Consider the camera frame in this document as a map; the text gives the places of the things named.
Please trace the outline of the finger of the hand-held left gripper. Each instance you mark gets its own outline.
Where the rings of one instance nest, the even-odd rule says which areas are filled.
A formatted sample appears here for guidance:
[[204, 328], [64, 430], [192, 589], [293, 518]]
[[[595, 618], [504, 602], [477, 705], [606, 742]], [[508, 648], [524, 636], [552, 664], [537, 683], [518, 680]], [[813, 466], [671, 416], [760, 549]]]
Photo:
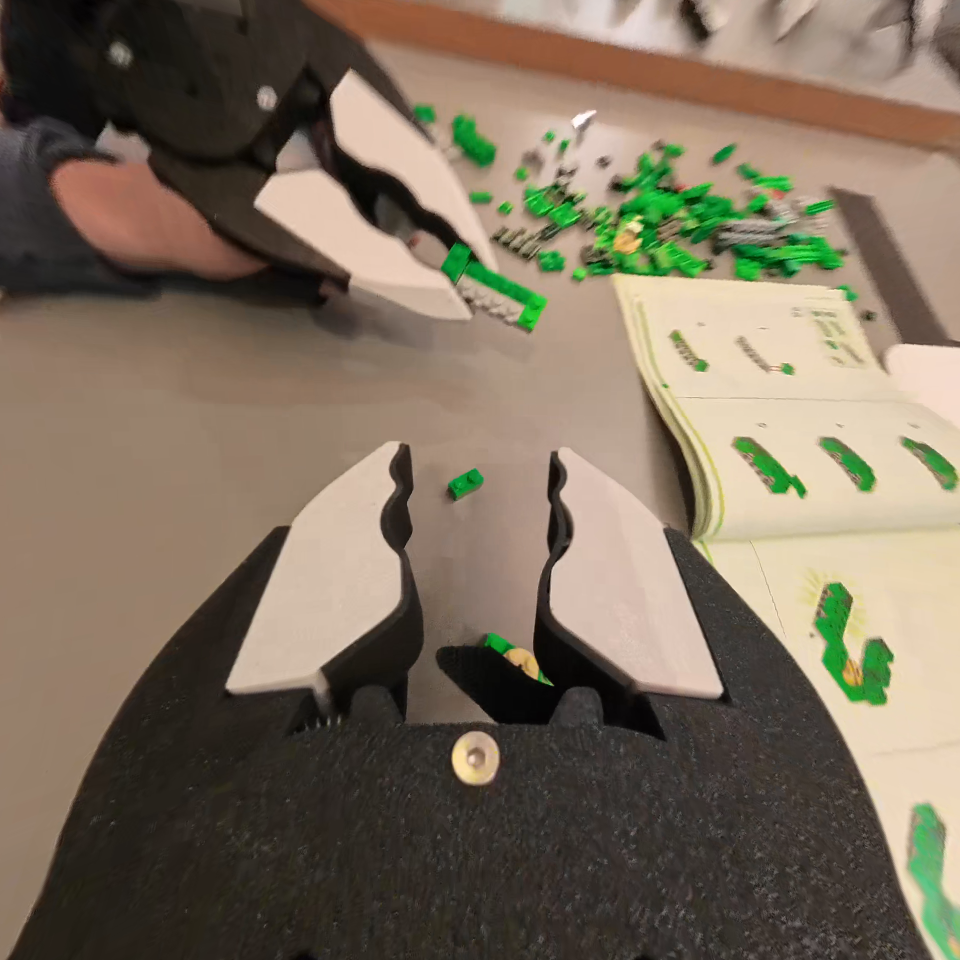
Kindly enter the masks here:
[[326, 171], [274, 174], [254, 207], [345, 272], [350, 294], [438, 321], [472, 318], [448, 277], [426, 267], [398, 237], [368, 222], [347, 189]]
[[388, 102], [353, 69], [329, 97], [333, 138], [342, 151], [366, 170], [398, 185], [397, 200], [412, 200], [415, 214], [431, 215], [449, 228], [454, 241], [468, 246], [488, 269], [498, 260], [469, 193], [446, 155], [415, 120]]

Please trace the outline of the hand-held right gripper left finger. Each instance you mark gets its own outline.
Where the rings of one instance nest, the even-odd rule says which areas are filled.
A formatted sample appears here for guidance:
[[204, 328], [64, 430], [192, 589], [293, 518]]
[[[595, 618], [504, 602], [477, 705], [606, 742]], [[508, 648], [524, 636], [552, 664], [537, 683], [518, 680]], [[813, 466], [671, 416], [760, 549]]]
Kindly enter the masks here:
[[391, 440], [317, 493], [289, 527], [225, 689], [353, 694], [405, 683], [424, 645], [406, 546], [410, 446]]

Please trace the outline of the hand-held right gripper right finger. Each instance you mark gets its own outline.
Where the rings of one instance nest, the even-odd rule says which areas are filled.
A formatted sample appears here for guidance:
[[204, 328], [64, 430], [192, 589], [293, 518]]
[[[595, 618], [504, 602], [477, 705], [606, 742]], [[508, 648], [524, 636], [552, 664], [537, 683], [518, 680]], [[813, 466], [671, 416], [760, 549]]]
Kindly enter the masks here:
[[548, 504], [534, 654], [553, 684], [720, 699], [666, 525], [569, 447], [551, 454]]

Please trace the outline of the green grey brick assembly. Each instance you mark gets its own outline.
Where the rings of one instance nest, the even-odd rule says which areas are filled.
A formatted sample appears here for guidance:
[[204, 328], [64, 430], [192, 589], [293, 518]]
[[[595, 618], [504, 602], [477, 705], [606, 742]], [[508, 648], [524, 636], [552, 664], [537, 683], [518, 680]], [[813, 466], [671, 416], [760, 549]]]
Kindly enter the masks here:
[[520, 330], [534, 331], [546, 309], [544, 295], [490, 270], [468, 246], [451, 246], [440, 270], [469, 307]]

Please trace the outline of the grey desk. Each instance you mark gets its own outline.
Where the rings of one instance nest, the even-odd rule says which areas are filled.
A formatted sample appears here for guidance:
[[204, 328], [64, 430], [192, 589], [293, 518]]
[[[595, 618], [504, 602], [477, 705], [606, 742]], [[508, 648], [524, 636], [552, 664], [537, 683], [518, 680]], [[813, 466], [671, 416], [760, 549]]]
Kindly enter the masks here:
[[[218, 521], [287, 497], [238, 534], [200, 522], [234, 570], [181, 627], [118, 627], [126, 651], [171, 638], [108, 707], [10, 958], [933, 958], [833, 715], [693, 543], [690, 471], [617, 278], [664, 276], [547, 283], [532, 332], [361, 296], [352, 340], [302, 308], [92, 302], [95, 347], [154, 320], [172, 337], [160, 369], [125, 357], [92, 389], [115, 414], [67, 413], [61, 343], [44, 391], [8, 362], [4, 428], [77, 436], [71, 462], [32, 463], [3, 433], [2, 493], [37, 467], [11, 521], [133, 507], [140, 453], [175, 491], [225, 494]], [[390, 441], [411, 450], [423, 617], [405, 682], [229, 693], [294, 518]], [[540, 667], [547, 686], [484, 647], [536, 656], [560, 448], [666, 526], [720, 699], [558, 687]], [[484, 485], [452, 501], [474, 468]]]

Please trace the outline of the wood-edged neighbouring desk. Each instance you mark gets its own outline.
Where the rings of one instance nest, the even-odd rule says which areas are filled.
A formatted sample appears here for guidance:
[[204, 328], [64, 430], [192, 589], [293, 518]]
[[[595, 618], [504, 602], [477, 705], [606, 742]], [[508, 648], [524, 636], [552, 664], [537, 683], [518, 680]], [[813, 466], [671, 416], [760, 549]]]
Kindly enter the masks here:
[[629, 49], [449, 6], [394, 1], [307, 5], [365, 40], [958, 156], [957, 110]]

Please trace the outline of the person's left hand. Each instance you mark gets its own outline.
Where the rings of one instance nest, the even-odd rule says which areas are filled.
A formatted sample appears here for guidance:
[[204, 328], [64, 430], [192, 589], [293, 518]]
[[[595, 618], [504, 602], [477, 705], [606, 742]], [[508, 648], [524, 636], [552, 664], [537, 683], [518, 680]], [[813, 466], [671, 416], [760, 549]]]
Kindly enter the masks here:
[[68, 160], [49, 186], [77, 233], [120, 267], [210, 282], [244, 280], [267, 268], [214, 231], [145, 163]]

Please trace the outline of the long green brick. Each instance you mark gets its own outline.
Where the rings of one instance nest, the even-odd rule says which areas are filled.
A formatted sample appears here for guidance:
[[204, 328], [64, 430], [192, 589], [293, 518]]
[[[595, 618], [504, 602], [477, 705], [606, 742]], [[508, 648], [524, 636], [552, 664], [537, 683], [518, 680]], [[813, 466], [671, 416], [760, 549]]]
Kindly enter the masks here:
[[497, 158], [497, 145], [482, 134], [474, 116], [458, 114], [451, 121], [453, 145], [468, 160], [481, 168], [494, 164]]

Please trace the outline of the green tan partial brick build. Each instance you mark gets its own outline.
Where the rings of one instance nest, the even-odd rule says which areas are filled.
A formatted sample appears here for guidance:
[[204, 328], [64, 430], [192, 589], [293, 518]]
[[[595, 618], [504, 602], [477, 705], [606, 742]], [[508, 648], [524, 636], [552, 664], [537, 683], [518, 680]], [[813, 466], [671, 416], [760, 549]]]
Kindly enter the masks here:
[[516, 646], [500, 634], [489, 632], [484, 638], [484, 647], [496, 652], [510, 664], [520, 669], [527, 677], [547, 687], [552, 687], [552, 681], [546, 677], [534, 654], [522, 647]]

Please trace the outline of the building instruction booklet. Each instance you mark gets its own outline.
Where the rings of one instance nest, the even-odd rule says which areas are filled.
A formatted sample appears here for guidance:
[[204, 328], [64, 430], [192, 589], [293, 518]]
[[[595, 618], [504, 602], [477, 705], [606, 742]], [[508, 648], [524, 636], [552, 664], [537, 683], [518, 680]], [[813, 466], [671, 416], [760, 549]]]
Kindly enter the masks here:
[[818, 691], [933, 958], [958, 958], [959, 436], [846, 295], [618, 277], [691, 538]]

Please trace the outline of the pile of green bricks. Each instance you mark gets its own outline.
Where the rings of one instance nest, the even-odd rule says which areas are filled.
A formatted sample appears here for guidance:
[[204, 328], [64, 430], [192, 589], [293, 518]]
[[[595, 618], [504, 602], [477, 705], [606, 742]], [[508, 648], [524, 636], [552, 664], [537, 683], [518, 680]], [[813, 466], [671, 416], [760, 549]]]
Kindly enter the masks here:
[[763, 174], [749, 162], [734, 164], [737, 143], [715, 150], [711, 174], [732, 172], [740, 191], [724, 193], [714, 181], [683, 182], [687, 153], [678, 142], [655, 140], [629, 168], [615, 170], [610, 153], [580, 158], [583, 135], [594, 114], [578, 115], [570, 132], [548, 128], [525, 150], [511, 174], [515, 197], [470, 189], [476, 208], [490, 209], [497, 223], [543, 231], [531, 259], [545, 273], [561, 272], [568, 258], [559, 242], [580, 232], [584, 243], [571, 277], [632, 275], [698, 279], [718, 260], [731, 259], [739, 281], [791, 280], [805, 269], [837, 272], [850, 251], [830, 237], [835, 202], [796, 190], [789, 175]]

